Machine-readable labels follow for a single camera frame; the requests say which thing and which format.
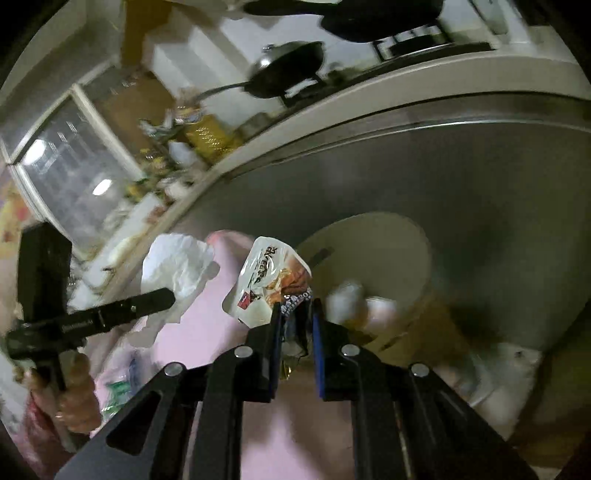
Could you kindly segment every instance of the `human hand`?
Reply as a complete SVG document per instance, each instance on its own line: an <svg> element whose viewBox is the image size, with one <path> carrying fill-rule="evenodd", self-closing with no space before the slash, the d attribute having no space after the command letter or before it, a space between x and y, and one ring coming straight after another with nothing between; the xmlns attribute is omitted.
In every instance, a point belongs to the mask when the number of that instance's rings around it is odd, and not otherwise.
<svg viewBox="0 0 591 480"><path fill-rule="evenodd" d="M46 415L57 418L73 433L90 433L100 426L101 416L95 382L89 372L88 357L77 353L67 376L68 389L57 399L34 369L25 372L24 383L33 401Z"/></svg>

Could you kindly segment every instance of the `frying pan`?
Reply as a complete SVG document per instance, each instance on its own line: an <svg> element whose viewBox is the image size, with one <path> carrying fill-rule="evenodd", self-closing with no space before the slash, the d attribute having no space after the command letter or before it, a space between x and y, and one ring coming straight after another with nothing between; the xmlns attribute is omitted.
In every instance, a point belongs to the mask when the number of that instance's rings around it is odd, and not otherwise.
<svg viewBox="0 0 591 480"><path fill-rule="evenodd" d="M242 83L224 85L207 90L190 100L199 103L216 93L231 88L244 88L244 91L257 98L285 96L285 91L309 79L318 78L316 72L324 62L324 47L320 41L293 41L283 45L268 45L249 71L249 80Z"/></svg>
<svg viewBox="0 0 591 480"><path fill-rule="evenodd" d="M251 15L320 15L326 31L356 43L369 43L432 24L443 0L341 0L317 4L301 0L256 0L243 6Z"/></svg>

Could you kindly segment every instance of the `white countertop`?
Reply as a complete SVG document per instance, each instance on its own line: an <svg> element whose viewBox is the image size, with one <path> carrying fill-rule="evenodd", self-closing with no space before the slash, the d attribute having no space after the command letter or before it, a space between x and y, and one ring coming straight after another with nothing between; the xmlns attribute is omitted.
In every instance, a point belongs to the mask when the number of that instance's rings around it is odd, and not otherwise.
<svg viewBox="0 0 591 480"><path fill-rule="evenodd" d="M543 92L591 99L591 84L568 50L553 41L505 45L406 67L354 85L274 125L213 166L176 202L123 262L102 295L112 301L135 275L154 238L167 232L222 175L322 129L381 110L446 96L482 92Z"/></svg>

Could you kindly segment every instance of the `pan handle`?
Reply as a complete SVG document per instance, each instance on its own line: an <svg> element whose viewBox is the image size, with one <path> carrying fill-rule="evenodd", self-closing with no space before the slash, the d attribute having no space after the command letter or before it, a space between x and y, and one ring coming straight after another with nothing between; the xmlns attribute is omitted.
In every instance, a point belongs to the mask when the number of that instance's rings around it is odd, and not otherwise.
<svg viewBox="0 0 591 480"><path fill-rule="evenodd" d="M301 0L257 0L242 9L251 15L276 17L283 15L327 15L335 11L334 4L318 4Z"/></svg>
<svg viewBox="0 0 591 480"><path fill-rule="evenodd" d="M194 97L189 99L187 101L187 105L197 105L199 102L211 97L212 95L215 95L216 93L220 93L224 90L229 90L231 88L245 87L246 85L248 85L248 82L232 83L230 85L224 85L223 87L216 87L210 90L205 90L205 92L199 93L198 95L195 95Z"/></svg>

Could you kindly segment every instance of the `snack package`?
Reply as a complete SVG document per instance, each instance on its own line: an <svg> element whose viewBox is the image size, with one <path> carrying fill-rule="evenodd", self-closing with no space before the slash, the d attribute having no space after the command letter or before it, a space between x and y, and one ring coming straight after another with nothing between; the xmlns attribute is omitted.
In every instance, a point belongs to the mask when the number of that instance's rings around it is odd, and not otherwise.
<svg viewBox="0 0 591 480"><path fill-rule="evenodd" d="M276 302L281 302L281 313L289 316L302 302L311 300L310 279L310 267L292 247L260 236L222 307L247 327L258 327L271 321Z"/></svg>

